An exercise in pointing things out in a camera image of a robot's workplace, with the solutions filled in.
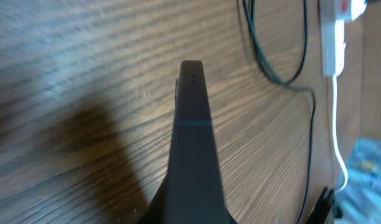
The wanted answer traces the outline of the Samsung Galaxy smartphone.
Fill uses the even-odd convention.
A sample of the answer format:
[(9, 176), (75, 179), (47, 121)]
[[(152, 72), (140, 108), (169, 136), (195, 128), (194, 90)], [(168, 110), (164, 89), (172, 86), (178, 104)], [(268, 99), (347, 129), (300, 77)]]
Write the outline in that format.
[(167, 174), (138, 223), (235, 223), (225, 204), (199, 60), (181, 63)]

